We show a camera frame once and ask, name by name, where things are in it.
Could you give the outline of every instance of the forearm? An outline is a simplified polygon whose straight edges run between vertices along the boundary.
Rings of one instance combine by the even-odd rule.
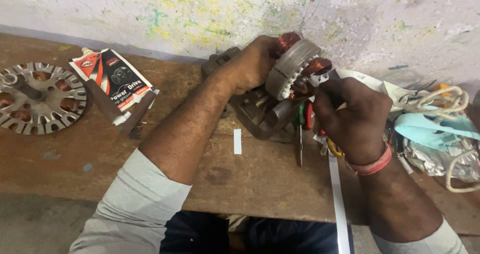
[[[234,88],[216,72],[197,87],[140,144],[168,178],[191,185],[207,141]]]
[[[379,172],[360,176],[370,229],[391,242],[412,242],[432,235],[442,214],[396,157]]]

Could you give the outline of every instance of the hand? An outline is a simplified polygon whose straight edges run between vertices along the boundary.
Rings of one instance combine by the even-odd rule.
[[[346,108],[337,108],[346,103]],[[322,82],[313,110],[320,127],[355,165],[367,165],[385,152],[382,139],[393,101],[355,78]]]
[[[237,95],[262,85],[275,65],[273,56],[277,40],[266,35],[257,37],[240,54],[218,68],[215,75],[228,81]]]

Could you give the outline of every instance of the wooden workbench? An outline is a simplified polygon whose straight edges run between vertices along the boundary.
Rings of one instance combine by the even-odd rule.
[[[73,72],[67,59],[82,54],[78,46],[7,34],[0,34],[0,47],[0,69],[44,62]],[[53,134],[27,136],[0,128],[1,192],[99,201],[141,140],[201,82],[198,65],[124,57],[160,90],[141,120],[146,124],[139,123],[129,135],[123,135],[121,126],[108,122],[89,101],[78,122]],[[242,128],[244,135],[241,155],[233,154],[236,128]],[[295,146],[281,142],[285,139],[282,135],[257,140],[234,115],[220,120],[183,208],[334,222],[328,161],[311,137],[305,137],[304,166],[299,168]],[[455,231],[480,235],[478,193],[454,194],[432,177],[417,172],[412,176]],[[349,223],[365,224],[358,180],[343,165],[340,177]]]

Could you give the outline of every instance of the aluminum foil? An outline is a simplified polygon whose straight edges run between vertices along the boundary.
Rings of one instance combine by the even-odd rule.
[[[429,176],[445,176],[450,163],[459,154],[470,151],[473,144],[464,139],[452,144],[447,151],[441,152],[423,146],[412,140],[403,140],[406,158]],[[467,156],[453,167],[452,177],[464,182],[480,182],[480,161],[477,153]]]

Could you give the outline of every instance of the man's right hand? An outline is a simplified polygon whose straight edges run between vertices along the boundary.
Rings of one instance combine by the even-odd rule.
[[[338,107],[346,103],[346,108]],[[315,91],[320,127],[354,165],[367,165],[385,152],[382,139],[392,99],[355,78],[332,79]]]

